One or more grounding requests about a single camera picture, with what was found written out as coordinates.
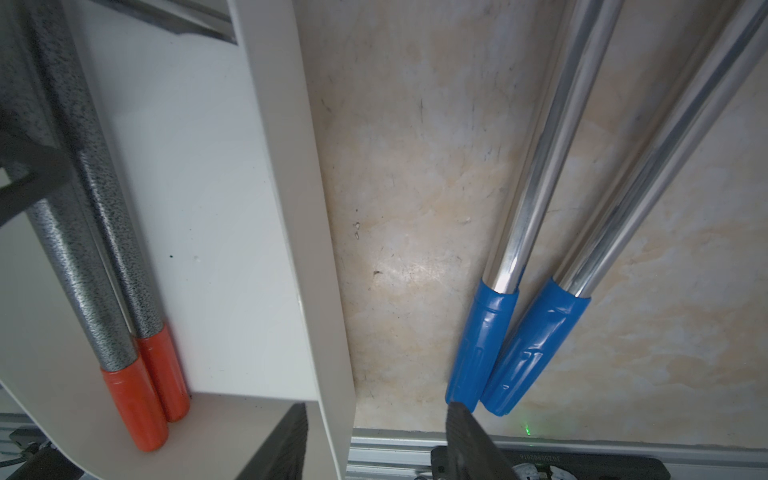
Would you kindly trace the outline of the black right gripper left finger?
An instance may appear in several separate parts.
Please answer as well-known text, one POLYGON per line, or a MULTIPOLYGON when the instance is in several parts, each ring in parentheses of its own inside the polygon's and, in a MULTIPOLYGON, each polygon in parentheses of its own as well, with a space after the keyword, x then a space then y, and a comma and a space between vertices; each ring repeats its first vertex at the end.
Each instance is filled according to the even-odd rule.
POLYGON ((300 480, 308 439, 306 405, 295 403, 236 477, 237 480, 300 480))

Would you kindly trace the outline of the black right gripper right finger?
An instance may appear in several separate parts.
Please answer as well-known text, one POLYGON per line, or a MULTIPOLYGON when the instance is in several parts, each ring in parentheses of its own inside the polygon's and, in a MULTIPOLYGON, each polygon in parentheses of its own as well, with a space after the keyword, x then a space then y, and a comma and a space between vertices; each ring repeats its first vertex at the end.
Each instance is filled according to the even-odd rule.
POLYGON ((518 480, 513 467, 463 403, 448 405, 446 440, 448 479, 518 480))

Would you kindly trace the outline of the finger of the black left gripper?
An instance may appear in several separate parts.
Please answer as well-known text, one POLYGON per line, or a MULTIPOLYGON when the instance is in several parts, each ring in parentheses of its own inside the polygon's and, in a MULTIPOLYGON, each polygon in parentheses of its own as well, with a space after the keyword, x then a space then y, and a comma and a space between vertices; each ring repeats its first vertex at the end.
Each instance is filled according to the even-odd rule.
POLYGON ((9 166, 25 167, 27 172, 1 188, 1 225, 46 198, 73 175, 73 160, 68 151, 2 131, 1 167, 9 166))

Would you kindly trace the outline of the grey hoe red handle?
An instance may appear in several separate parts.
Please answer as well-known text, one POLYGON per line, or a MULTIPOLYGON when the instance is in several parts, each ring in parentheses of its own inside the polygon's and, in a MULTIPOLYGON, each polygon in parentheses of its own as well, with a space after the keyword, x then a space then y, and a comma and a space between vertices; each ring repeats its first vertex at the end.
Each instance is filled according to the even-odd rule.
POLYGON ((36 69, 55 122, 74 156, 78 191, 106 255, 141 358, 170 422, 190 398, 161 303, 151 282, 101 123, 59 1, 24 1, 36 69))
MULTIPOLYGON (((30 15, 24 1, 1 5, 1 132, 69 152, 36 69, 30 15)), ((11 182, 27 172, 5 168, 11 182)), ((138 449, 167 440, 163 407, 141 358, 125 307, 78 191, 77 172, 24 212, 98 360, 114 404, 138 449)))

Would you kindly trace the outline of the cream storage box tray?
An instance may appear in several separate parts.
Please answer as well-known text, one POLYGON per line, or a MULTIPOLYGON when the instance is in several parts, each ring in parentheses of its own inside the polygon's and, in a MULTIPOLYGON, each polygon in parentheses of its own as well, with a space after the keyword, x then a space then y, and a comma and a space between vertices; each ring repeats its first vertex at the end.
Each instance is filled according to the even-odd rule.
POLYGON ((98 479, 233 479, 288 409, 304 475, 344 476, 354 387, 294 9, 233 1, 236 40, 91 1, 1 6, 3 93, 73 40, 191 394, 141 452, 26 215, 1 229, 1 384, 98 479))

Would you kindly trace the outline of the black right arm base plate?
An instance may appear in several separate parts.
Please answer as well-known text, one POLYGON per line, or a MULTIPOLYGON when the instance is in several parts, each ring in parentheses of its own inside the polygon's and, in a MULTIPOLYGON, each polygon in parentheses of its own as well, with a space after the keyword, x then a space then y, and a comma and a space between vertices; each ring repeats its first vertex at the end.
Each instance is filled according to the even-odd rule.
POLYGON ((630 456, 502 449, 520 479, 670 479, 658 459, 630 456))

